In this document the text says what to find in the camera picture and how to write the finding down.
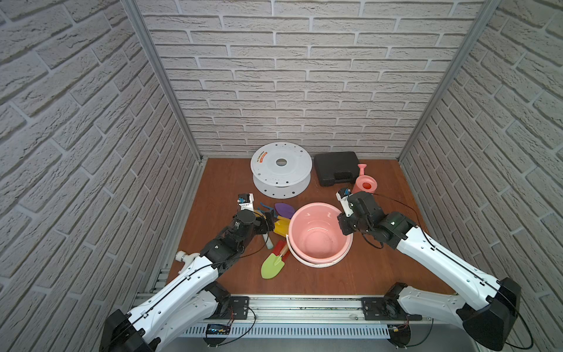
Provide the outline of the pink plastic bucket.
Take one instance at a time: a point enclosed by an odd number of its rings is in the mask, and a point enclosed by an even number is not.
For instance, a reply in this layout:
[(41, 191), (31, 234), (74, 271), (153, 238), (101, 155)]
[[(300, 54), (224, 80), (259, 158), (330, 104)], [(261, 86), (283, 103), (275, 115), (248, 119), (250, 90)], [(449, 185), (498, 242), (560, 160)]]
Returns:
[(299, 208), (292, 216), (286, 236), (288, 248), (300, 263), (312, 268), (338, 264), (349, 253), (353, 236), (344, 235), (333, 205), (314, 202)]

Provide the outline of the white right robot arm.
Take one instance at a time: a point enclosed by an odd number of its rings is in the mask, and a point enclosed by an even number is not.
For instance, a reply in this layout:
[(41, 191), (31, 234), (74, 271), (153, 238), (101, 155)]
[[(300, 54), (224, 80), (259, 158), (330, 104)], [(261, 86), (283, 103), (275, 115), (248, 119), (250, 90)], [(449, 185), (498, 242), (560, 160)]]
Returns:
[(431, 238), (402, 213), (384, 213), (367, 192), (337, 192), (343, 212), (342, 234), (371, 236), (382, 245), (409, 256), (432, 271), (455, 294), (445, 295), (397, 283), (391, 299), (409, 315), (423, 315), (464, 330), (481, 346), (501, 351), (519, 316), (521, 287), (510, 277), (502, 280), (470, 265)]

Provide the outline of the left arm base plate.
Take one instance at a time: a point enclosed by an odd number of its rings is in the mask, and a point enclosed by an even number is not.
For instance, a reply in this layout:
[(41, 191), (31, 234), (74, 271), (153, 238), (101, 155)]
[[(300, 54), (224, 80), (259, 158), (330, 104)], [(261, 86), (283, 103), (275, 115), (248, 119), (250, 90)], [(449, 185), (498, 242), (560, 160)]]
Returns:
[(221, 301), (211, 320), (246, 320), (249, 313), (248, 296), (230, 296), (228, 300)]

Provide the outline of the green toy spade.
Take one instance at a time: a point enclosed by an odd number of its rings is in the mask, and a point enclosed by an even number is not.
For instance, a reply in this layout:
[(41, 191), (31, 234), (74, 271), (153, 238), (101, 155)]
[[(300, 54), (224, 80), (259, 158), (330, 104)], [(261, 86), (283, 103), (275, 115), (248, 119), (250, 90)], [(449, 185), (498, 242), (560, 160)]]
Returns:
[(262, 264), (261, 277), (265, 280), (270, 280), (277, 276), (284, 266), (284, 256), (271, 253)]

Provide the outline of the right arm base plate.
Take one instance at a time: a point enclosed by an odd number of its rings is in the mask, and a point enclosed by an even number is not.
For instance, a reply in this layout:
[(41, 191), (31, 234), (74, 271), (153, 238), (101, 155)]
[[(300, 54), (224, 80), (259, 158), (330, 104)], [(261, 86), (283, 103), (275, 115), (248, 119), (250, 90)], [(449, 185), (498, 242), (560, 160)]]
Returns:
[(421, 315), (410, 315), (394, 299), (383, 296), (360, 298), (365, 321), (421, 321)]

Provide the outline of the yellow toy shovel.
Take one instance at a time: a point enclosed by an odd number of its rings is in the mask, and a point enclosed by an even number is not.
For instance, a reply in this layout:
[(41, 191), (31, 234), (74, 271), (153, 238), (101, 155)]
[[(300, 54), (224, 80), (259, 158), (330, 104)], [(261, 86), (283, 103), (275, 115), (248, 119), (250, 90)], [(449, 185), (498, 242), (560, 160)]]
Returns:
[(289, 234), (289, 227), (290, 227), (290, 220), (279, 217), (277, 221), (274, 223), (274, 233), (286, 237)]

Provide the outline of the pink watering can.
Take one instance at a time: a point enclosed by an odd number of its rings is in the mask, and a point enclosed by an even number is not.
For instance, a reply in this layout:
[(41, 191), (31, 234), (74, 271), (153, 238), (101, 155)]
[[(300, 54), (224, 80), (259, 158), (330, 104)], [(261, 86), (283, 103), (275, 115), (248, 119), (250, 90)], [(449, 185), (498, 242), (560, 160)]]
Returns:
[(359, 177), (357, 177), (353, 185), (353, 190), (352, 190), (353, 194), (359, 192), (374, 194), (378, 187), (377, 181), (373, 177), (365, 174), (366, 167), (367, 167), (366, 164), (358, 164)]

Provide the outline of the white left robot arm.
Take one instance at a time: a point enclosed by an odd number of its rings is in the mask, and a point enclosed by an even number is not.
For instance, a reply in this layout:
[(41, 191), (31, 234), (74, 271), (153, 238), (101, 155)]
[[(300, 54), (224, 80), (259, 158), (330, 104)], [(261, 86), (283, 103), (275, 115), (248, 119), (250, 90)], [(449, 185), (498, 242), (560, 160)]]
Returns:
[(105, 321), (100, 351), (161, 351), (187, 328), (223, 314), (230, 294), (217, 279), (236, 264), (255, 236), (274, 230), (274, 216), (244, 209), (183, 271), (146, 302)]

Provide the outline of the grey-blue toy trowel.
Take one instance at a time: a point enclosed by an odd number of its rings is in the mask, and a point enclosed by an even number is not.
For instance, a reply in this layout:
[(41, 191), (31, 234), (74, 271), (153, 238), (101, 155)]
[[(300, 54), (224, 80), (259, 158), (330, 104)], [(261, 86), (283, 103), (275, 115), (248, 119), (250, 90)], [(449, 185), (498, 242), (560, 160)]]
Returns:
[(272, 240), (270, 239), (269, 234), (268, 234), (268, 233), (265, 233), (265, 234), (262, 235), (262, 237), (263, 237), (263, 239), (264, 239), (266, 248), (267, 248), (267, 249), (273, 249), (273, 248), (274, 248), (274, 244), (273, 244)]

